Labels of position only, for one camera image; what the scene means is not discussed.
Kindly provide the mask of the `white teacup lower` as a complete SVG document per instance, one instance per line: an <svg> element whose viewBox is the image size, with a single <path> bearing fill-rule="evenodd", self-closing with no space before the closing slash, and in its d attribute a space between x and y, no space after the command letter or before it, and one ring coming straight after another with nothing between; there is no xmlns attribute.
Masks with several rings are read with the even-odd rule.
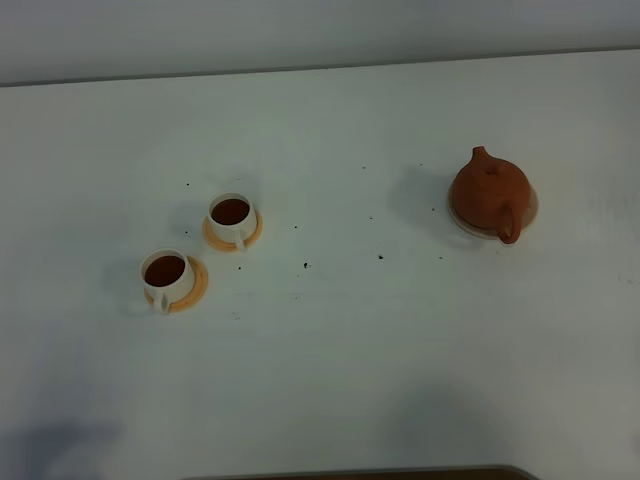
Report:
<svg viewBox="0 0 640 480"><path fill-rule="evenodd" d="M181 256L187 256L176 249L156 250L147 255L141 263L139 276L153 286L166 286L174 282L182 273L184 264Z"/></svg>

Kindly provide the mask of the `white teacup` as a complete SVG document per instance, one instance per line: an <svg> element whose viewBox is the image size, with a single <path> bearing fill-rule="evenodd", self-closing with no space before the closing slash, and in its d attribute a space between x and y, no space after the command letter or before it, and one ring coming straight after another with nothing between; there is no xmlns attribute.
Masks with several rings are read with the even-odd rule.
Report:
<svg viewBox="0 0 640 480"><path fill-rule="evenodd" d="M156 250L147 255L141 263L139 276L153 286L166 286L174 282L182 273L184 264L181 256L187 256L176 249Z"/></svg>
<svg viewBox="0 0 640 480"><path fill-rule="evenodd" d="M251 201L239 193L223 193L209 204L206 217L212 230L224 242L234 243L244 251L245 240L257 226L256 210Z"/></svg>

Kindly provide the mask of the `brown clay teapot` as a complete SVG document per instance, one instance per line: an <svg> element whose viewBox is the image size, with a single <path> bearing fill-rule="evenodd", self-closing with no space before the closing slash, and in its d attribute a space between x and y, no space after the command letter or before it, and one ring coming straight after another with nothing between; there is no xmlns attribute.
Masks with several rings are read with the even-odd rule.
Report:
<svg viewBox="0 0 640 480"><path fill-rule="evenodd" d="M484 146L472 149L469 162L451 186L451 205L466 223L492 230L504 244L520 237L531 186L515 164L490 155Z"/></svg>

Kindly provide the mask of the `orange saucer lower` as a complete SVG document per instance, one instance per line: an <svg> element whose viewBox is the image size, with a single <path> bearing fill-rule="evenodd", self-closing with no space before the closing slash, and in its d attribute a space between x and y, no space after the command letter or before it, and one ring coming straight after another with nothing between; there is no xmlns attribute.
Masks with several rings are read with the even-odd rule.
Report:
<svg viewBox="0 0 640 480"><path fill-rule="evenodd" d="M181 275L166 286L153 286L143 281L144 296L156 313L176 314L194 307L205 295L209 275L202 262L191 256L181 256Z"/></svg>

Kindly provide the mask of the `orange saucer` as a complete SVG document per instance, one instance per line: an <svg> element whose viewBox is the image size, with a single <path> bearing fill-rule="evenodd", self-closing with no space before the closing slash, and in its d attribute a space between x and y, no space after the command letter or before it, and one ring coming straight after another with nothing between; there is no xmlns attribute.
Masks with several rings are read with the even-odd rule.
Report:
<svg viewBox="0 0 640 480"><path fill-rule="evenodd" d="M263 231L263 218L260 212L256 212L257 218L257 226L255 231L245 240L245 246L251 247L256 243ZM207 219L203 220L202 223L202 234L206 244L220 252L223 253L235 253L239 252L239 249L236 247L234 243L224 242L220 238L216 236L214 231L212 230Z"/></svg>
<svg viewBox="0 0 640 480"><path fill-rule="evenodd" d="M176 314L194 307L205 295L209 275L202 262L191 256L181 256L181 275L166 286L153 286L143 281L144 296L156 313Z"/></svg>

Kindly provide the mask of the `white teacup upper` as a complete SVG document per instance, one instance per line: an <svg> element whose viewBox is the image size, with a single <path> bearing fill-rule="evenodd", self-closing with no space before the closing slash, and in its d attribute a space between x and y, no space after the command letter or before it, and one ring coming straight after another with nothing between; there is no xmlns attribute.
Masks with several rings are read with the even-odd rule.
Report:
<svg viewBox="0 0 640 480"><path fill-rule="evenodd" d="M209 204L206 217L212 230L224 242L234 243L244 251L245 240L257 226L256 210L251 201L239 193L223 193Z"/></svg>

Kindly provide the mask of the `orange saucer upper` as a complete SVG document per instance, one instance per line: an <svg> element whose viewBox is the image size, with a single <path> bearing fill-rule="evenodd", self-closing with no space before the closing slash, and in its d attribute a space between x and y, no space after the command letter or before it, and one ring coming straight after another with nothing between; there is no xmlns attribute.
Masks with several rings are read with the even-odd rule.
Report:
<svg viewBox="0 0 640 480"><path fill-rule="evenodd" d="M257 226L255 231L245 240L245 246L251 247L256 243L263 231L263 218L260 212L256 212L257 218ZM214 231L212 230L207 219L203 220L202 223L202 234L206 244L220 252L223 253L235 253L239 252L239 249L236 247L234 243L224 242L220 238L216 236Z"/></svg>

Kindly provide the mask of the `beige round teapot coaster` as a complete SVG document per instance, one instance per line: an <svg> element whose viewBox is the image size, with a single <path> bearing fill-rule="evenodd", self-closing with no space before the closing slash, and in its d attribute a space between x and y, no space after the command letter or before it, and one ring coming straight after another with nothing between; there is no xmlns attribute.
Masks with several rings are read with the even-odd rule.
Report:
<svg viewBox="0 0 640 480"><path fill-rule="evenodd" d="M482 229L480 227L471 225L466 222L462 217L458 215L453 207L452 202L452 186L449 186L447 191L447 209L449 212L449 216L454 224L456 224L459 228L461 228L466 233L485 240L498 240L499 237L495 231L490 229ZM527 228L531 226L531 224L535 221L539 210L539 200L537 196L537 192L534 188L531 188L530 192L530 200L527 206L527 209L523 216L522 230L525 231Z"/></svg>

